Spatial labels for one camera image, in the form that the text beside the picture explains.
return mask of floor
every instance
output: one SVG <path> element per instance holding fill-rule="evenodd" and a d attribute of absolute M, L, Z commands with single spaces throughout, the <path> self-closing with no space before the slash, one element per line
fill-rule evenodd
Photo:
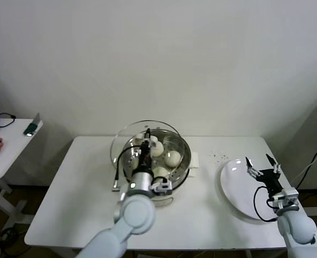
<path fill-rule="evenodd" d="M 24 213 L 27 214 L 35 214 L 38 207 L 40 206 L 40 203 L 42 202 L 43 197 L 46 193 L 45 188 L 13 188 L 13 192 L 10 195 L 5 195 L 5 198 L 15 205 L 19 200 L 21 199 L 27 199 L 28 204 L 24 209 Z M 317 196 L 314 196 L 310 199 L 307 199 L 304 203 L 304 206 L 317 206 Z M 3 214 L 2 211 L 0 211 L 0 229 L 3 227 L 7 220 L 7 216 Z M 18 232 L 23 233 L 19 236 L 19 239 L 15 242 L 15 244 L 6 250 L 6 252 L 10 255 L 19 254 L 22 251 L 26 250 L 28 246 L 24 244 L 24 235 L 25 231 L 28 229 L 28 226 L 26 225 L 16 225 L 16 229 Z M 253 257 L 256 255 L 265 252 L 262 250 L 252 251 Z M 145 251 L 127 251 L 124 255 L 124 258 L 138 258 L 139 254 L 146 254 L 151 255 L 154 257 L 164 257 L 164 258 L 194 258 L 195 256 L 199 255 L 198 258 L 242 258 L 246 257 L 245 251 L 214 251 L 214 252 L 145 252 Z M 32 247 L 30 248 L 26 253 L 18 256 L 19 258 L 30 258 L 30 257 L 36 257 L 36 258 L 59 258 L 56 254 L 54 254 L 52 251 L 46 248 L 38 248 L 38 247 Z M 279 258 L 287 257 L 287 253 L 281 254 Z"/>

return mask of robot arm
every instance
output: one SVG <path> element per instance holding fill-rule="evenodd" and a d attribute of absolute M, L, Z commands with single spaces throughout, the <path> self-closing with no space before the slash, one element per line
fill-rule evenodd
<path fill-rule="evenodd" d="M 156 210 L 150 200 L 158 194 L 170 194 L 172 183 L 169 180 L 156 180 L 151 170 L 150 129 L 147 129 L 140 146 L 138 168 L 132 172 L 132 179 L 121 193 L 118 209 L 115 212 L 113 228 L 98 233 L 78 254 L 78 258 L 118 258 L 127 249 L 127 239 L 132 234 L 144 234 L 153 225 Z"/>
<path fill-rule="evenodd" d="M 113 228 L 98 233 L 78 254 L 78 258 L 118 258 L 127 249 L 132 234 L 143 234 L 153 225 L 156 211 L 153 202 L 145 195 L 132 195 L 120 209 L 120 219 Z"/>
<path fill-rule="evenodd" d="M 256 170 L 246 158 L 247 172 L 256 181 L 263 182 L 277 214 L 280 234 L 283 236 L 289 258 L 317 257 L 317 227 L 305 213 L 299 212 L 298 192 L 295 188 L 283 189 L 278 181 L 280 165 L 266 154 L 273 169 Z"/>

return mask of white wall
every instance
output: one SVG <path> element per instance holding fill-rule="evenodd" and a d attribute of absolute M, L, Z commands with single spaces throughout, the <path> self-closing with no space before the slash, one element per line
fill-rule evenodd
<path fill-rule="evenodd" d="M 45 121 L 12 183 L 49 184 L 73 137 L 140 119 L 262 135 L 293 175 L 316 107 L 317 1 L 0 0 L 0 112 Z"/>

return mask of white table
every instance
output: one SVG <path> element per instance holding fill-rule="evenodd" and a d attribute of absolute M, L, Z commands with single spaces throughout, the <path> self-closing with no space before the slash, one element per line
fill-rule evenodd
<path fill-rule="evenodd" d="M 0 118 L 0 125 L 6 125 L 11 121 L 12 119 Z M 16 119 L 11 125 L 0 128 L 0 138 L 3 138 L 4 144 L 0 152 L 0 188 L 2 189 L 0 193 L 0 209 L 9 216 L 4 228 L 11 227 L 15 223 L 30 224 L 33 219 L 33 215 L 22 214 L 22 209 L 26 204 L 25 200 L 20 200 L 17 206 L 14 207 L 3 197 L 6 192 L 11 193 L 11 188 L 1 179 L 34 137 L 27 137 L 23 134 L 31 121 L 32 119 Z M 41 121 L 36 131 L 39 131 L 42 125 Z"/>
<path fill-rule="evenodd" d="M 282 248 L 277 223 L 253 220 L 237 211 L 220 190 L 222 165 L 247 155 L 257 168 L 273 156 L 261 137 L 184 137 L 198 152 L 200 168 L 176 192 L 175 201 L 157 208 L 150 231 L 132 236 L 129 249 L 217 250 Z M 112 192 L 112 137 L 77 137 L 65 156 L 25 236 L 32 246 L 83 248 L 111 227 L 119 194 Z M 282 175 L 284 187 L 289 183 Z"/>

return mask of white plate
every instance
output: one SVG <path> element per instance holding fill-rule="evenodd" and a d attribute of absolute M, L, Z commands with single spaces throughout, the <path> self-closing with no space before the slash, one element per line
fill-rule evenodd
<path fill-rule="evenodd" d="M 254 210 L 253 197 L 256 189 L 264 184 L 257 182 L 246 171 L 245 158 L 229 161 L 221 172 L 222 189 L 234 207 L 251 218 L 259 219 Z M 267 199 L 267 190 L 260 189 L 256 195 L 258 213 L 263 219 L 275 218 L 277 215 L 267 206 Z"/>

